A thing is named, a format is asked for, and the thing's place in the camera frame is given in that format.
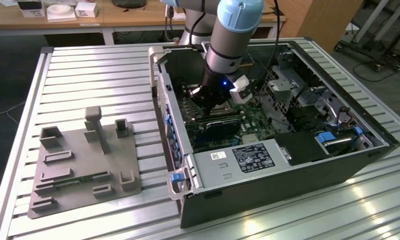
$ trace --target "metal rack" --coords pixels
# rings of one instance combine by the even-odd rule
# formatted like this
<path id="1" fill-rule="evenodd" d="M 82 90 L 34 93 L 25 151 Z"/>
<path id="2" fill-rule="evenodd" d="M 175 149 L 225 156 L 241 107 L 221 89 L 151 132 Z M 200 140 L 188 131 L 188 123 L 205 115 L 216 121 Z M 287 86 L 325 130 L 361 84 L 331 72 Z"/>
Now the metal rack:
<path id="1" fill-rule="evenodd" d="M 317 44 L 291 38 L 400 141 L 400 117 Z M 152 102 L 148 48 L 157 44 L 44 50 L 0 186 L 0 239 L 400 239 L 400 147 L 345 183 L 180 229 Z M 41 127 L 84 127 L 82 108 L 100 105 L 103 124 L 133 123 L 141 193 L 29 219 Z"/>

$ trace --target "gray floor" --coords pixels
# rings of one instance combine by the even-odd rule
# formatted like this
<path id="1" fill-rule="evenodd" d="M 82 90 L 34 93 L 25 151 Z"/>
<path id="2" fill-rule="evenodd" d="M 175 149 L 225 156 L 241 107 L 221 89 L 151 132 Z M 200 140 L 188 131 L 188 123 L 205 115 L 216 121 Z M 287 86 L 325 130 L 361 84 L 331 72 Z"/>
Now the gray floor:
<path id="1" fill-rule="evenodd" d="M 372 13 L 372 8 L 363 9 L 356 14 L 353 21 L 363 24 Z M 387 18 L 387 14 L 381 13 L 373 24 L 371 31 L 373 32 L 380 22 Z M 393 28 L 383 39 L 384 44 L 391 40 L 392 36 L 400 29 L 400 21 L 393 24 Z M 119 44 L 140 42 L 157 42 L 160 32 L 147 32 L 143 36 L 140 32 L 132 32 L 129 35 L 117 37 Z M 46 47 L 48 43 L 42 36 L 16 36 L 0 37 L 0 111 L 6 110 L 10 106 L 25 100 L 30 87 L 32 76 L 36 69 L 41 47 Z M 335 59 L 341 65 L 352 70 L 359 63 L 367 62 L 368 58 L 360 54 L 344 49 L 341 52 L 332 53 Z M 391 70 L 383 70 L 376 73 L 367 66 L 357 68 L 359 74 L 371 80 L 380 79 L 392 73 Z M 400 72 L 388 77 L 379 83 L 361 81 L 371 89 L 383 102 L 400 115 Z M 10 115 L 20 120 L 22 106 L 10 112 Z M 10 152 L 12 142 L 16 134 L 17 126 L 14 122 L 5 116 L 0 116 L 0 181 L 4 173 L 8 156 Z"/>

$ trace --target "wooden desk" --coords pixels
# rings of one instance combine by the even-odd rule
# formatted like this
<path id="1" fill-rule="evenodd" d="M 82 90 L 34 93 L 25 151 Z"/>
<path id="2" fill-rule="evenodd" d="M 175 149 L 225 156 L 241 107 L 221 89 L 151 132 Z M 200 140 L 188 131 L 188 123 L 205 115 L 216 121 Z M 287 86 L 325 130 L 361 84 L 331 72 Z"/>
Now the wooden desk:
<path id="1" fill-rule="evenodd" d="M 105 44 L 113 45 L 113 32 L 164 30 L 165 5 L 160 0 L 147 0 L 145 7 L 125 12 L 125 9 L 113 5 L 111 0 L 94 2 L 99 6 L 96 18 L 78 17 L 76 21 L 64 22 L 48 22 L 46 17 L 22 17 L 18 6 L 4 7 L 0 3 L 0 36 L 103 33 Z M 276 21 L 277 16 L 268 13 L 264 14 L 259 25 L 260 28 L 271 28 L 268 33 L 271 38 L 276 35 Z M 172 21 L 175 30 L 183 30 L 184 24 L 183 20 Z"/>
<path id="2" fill-rule="evenodd" d="M 94 1 L 99 6 L 97 17 L 77 17 L 77 21 L 48 22 L 46 17 L 24 17 L 18 6 L 2 6 L 0 3 L 0 30 L 17 29 L 62 29 L 80 28 L 85 24 L 104 25 L 103 0 Z"/>

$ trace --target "motherboard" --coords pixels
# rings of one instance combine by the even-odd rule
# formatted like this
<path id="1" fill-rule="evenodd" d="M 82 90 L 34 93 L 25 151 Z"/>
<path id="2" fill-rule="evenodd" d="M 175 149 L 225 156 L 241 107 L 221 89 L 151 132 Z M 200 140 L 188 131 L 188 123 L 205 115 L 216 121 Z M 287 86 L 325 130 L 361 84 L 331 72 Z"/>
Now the motherboard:
<path id="1" fill-rule="evenodd" d="M 189 97 L 177 103 L 195 153 L 267 140 L 276 134 L 256 98 L 244 105 L 228 100 L 208 116 Z"/>

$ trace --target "gray upright post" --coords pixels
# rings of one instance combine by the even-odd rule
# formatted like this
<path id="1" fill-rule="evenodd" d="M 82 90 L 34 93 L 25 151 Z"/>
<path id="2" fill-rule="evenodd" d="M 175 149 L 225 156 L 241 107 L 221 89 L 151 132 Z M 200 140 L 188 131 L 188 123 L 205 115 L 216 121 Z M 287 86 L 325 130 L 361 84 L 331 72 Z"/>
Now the gray upright post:
<path id="1" fill-rule="evenodd" d="M 85 120 L 92 123 L 93 129 L 94 129 L 94 132 L 97 135 L 101 151 L 104 152 L 104 154 L 108 154 L 111 152 L 111 148 L 109 148 L 109 145 L 107 142 L 107 138 L 104 136 L 103 126 L 101 126 L 101 122 L 100 122 L 100 119 L 103 118 L 100 106 L 86 107 L 84 117 L 85 117 Z"/>

